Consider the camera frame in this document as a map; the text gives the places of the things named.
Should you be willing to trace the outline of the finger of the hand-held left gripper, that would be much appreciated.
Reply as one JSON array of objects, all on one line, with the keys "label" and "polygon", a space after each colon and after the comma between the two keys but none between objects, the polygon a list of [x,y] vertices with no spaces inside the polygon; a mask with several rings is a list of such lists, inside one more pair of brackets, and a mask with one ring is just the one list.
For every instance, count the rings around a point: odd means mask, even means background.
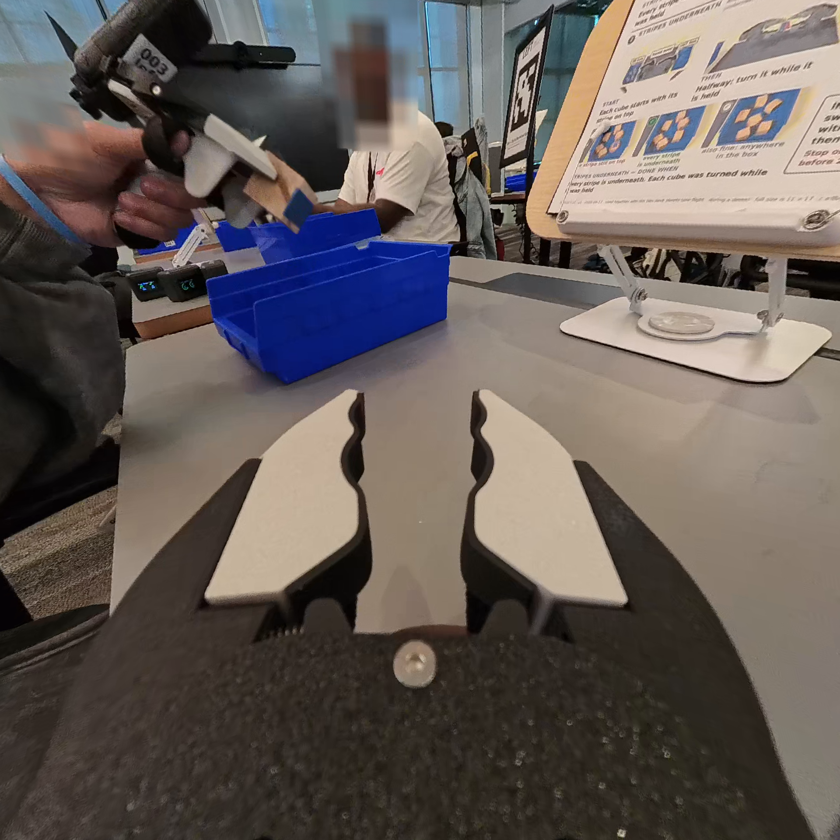
[{"label": "finger of the hand-held left gripper", "polygon": [[227,177],[222,183],[226,221],[234,228],[246,228],[263,214],[263,207],[245,191],[248,177]]},{"label": "finger of the hand-held left gripper", "polygon": [[205,162],[217,170],[217,178],[225,175],[235,163],[243,163],[252,172],[259,173],[269,181],[277,179],[277,169],[267,152],[255,141],[214,114],[206,117],[203,127]]}]

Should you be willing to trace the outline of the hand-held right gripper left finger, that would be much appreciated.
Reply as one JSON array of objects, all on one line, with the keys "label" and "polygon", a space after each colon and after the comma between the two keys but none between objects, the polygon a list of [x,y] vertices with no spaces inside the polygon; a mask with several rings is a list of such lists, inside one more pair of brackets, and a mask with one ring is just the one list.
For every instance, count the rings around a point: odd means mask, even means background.
[{"label": "hand-held right gripper left finger", "polygon": [[351,628],[371,577],[364,394],[346,390],[268,447],[205,590],[209,606],[272,605],[285,627],[320,600]]}]

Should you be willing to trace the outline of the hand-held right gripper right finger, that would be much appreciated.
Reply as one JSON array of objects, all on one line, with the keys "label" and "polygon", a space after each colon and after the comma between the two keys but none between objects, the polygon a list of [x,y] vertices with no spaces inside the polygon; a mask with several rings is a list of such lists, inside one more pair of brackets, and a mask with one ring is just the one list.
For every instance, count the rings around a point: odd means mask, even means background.
[{"label": "hand-held right gripper right finger", "polygon": [[629,596],[574,459],[496,393],[471,398],[469,491],[460,572],[466,625],[479,634],[503,602],[527,632],[561,623],[565,606],[621,610]]}]

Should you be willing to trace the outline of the wooden cube with blue stripe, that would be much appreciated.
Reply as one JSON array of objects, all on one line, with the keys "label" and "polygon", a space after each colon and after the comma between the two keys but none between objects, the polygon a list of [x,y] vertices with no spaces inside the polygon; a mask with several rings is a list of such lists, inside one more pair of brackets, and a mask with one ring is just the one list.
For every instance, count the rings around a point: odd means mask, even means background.
[{"label": "wooden cube with blue stripe", "polygon": [[282,159],[271,152],[267,158],[274,171],[274,177],[255,171],[247,180],[244,194],[298,234],[319,203],[317,194],[307,181]]}]

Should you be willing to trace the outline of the person's left forearm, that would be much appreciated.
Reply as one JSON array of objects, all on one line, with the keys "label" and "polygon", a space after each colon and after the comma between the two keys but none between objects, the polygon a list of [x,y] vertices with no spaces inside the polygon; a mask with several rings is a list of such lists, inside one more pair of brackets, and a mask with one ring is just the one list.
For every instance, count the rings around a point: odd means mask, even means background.
[{"label": "person's left forearm", "polygon": [[2,205],[2,500],[85,462],[122,405],[116,308],[89,254]]}]

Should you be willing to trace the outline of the person's left hand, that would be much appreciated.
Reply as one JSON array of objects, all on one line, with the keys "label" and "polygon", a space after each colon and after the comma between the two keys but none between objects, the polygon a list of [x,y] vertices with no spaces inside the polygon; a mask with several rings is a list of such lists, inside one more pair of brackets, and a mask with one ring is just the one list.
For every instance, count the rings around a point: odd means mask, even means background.
[{"label": "person's left hand", "polygon": [[34,133],[34,143],[10,145],[6,159],[87,244],[115,247],[122,231],[172,239],[203,205],[180,178],[147,169],[141,129],[86,121],[37,124]]}]

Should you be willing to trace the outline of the large black screen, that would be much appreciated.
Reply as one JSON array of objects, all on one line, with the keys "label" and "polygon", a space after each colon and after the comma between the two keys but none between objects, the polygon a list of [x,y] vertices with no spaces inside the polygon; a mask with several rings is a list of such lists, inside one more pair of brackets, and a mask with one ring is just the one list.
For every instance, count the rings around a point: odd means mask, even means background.
[{"label": "large black screen", "polygon": [[188,67],[177,73],[174,85],[249,139],[265,137],[262,148],[286,161],[314,192],[341,188],[350,156],[338,146],[334,108],[319,66]]}]

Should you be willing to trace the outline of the wooden pole with black end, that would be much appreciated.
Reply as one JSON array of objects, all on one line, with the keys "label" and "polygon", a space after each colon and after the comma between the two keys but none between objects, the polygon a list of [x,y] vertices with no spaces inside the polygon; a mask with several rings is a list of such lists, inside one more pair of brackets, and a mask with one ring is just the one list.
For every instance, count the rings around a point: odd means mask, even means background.
[{"label": "wooden pole with black end", "polygon": [[47,19],[49,21],[50,26],[54,30],[61,48],[65,52],[65,55],[68,57],[70,62],[74,62],[76,58],[76,53],[78,50],[78,46],[76,42],[70,37],[65,29],[60,26],[60,24],[48,13],[45,12]]}]

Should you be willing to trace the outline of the black digital timer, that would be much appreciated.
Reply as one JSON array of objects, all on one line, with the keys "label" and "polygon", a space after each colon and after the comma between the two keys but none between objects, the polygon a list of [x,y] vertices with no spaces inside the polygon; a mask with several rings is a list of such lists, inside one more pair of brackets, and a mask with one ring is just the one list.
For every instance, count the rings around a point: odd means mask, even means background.
[{"label": "black digital timer", "polygon": [[187,302],[207,296],[207,281],[228,274],[225,263],[218,259],[179,268],[152,267],[129,273],[128,281],[138,301],[166,298],[171,302]]}]

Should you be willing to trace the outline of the grey table with wooden edge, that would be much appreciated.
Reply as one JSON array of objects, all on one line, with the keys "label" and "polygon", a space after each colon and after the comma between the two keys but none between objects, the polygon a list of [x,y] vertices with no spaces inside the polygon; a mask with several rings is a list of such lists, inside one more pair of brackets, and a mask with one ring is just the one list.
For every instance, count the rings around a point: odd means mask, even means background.
[{"label": "grey table with wooden edge", "polygon": [[[193,263],[221,259],[229,273],[264,265],[257,249],[244,248],[224,252],[221,247],[202,246],[192,256]],[[130,293],[132,323],[142,340],[153,340],[166,335],[205,326],[213,321],[207,296],[189,301],[171,301],[162,297],[151,301],[138,300]]]}]

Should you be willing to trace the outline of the blue wristband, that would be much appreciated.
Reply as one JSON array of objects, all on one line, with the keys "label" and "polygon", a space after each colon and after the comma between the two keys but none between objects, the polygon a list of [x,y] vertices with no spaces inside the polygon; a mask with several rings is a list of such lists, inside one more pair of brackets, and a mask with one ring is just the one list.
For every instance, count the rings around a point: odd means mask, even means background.
[{"label": "blue wristband", "polygon": [[1,154],[1,176],[7,187],[26,205],[39,222],[73,245],[82,247],[88,245],[30,188],[13,166],[9,164],[4,154]]}]

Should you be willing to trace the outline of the wood and white document stand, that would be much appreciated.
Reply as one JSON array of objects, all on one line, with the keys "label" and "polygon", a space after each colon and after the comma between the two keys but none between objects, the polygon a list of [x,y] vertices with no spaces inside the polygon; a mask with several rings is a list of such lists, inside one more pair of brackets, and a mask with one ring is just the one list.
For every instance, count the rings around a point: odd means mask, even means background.
[{"label": "wood and white document stand", "polygon": [[[674,217],[642,206],[635,223],[614,214],[585,217],[585,207],[572,209],[571,223],[566,213],[549,214],[632,4],[613,2],[593,29],[528,199],[527,219],[537,235],[597,245],[623,293],[563,322],[561,332],[738,382],[782,382],[832,338],[823,327],[786,316],[784,296],[790,259],[838,261],[839,173],[831,213],[724,204],[712,206],[713,213]],[[769,300],[751,313],[651,298],[621,253],[621,246],[634,245],[766,258]]]}]

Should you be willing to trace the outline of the black framed marker sign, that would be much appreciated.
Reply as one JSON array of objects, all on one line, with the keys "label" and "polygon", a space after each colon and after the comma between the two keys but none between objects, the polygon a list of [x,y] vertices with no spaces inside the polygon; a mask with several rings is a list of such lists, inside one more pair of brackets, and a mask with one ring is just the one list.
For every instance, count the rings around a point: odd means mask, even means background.
[{"label": "black framed marker sign", "polygon": [[532,156],[537,132],[540,86],[550,42],[554,6],[535,20],[514,53],[500,167],[526,161]]}]

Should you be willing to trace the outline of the person's legs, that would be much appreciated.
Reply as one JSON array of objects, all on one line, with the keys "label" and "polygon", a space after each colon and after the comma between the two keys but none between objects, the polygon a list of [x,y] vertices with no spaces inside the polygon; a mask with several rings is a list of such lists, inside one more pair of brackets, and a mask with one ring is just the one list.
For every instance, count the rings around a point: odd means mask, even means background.
[{"label": "person's legs", "polygon": [[109,606],[85,605],[1,633],[1,832],[35,782],[67,692]]}]

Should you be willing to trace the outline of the printed instruction sheet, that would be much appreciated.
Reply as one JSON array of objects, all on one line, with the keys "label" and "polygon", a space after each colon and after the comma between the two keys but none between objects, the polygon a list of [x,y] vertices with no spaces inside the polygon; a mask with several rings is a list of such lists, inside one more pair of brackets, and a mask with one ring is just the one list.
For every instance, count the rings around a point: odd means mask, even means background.
[{"label": "printed instruction sheet", "polygon": [[549,214],[831,213],[838,83],[838,2],[633,2]]}]

